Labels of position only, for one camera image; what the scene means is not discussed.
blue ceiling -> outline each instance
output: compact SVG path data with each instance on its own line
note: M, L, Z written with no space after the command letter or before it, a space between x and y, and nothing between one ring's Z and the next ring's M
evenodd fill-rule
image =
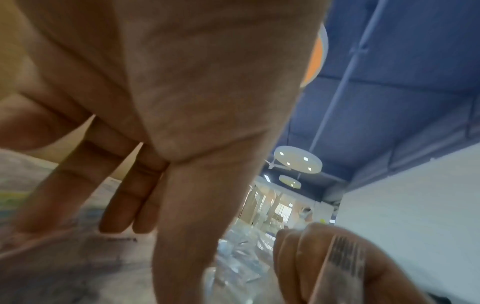
M326 117L352 50L378 7L378 0L333 0L325 23L325 66L303 92L278 141L308 150L328 119L312 151L323 161L323 171L300 177L304 191L299 192L310 198L326 200L338 183L358 188L479 141L480 2L381 1L385 9ZM298 177L267 167L262 174L279 184L279 174Z

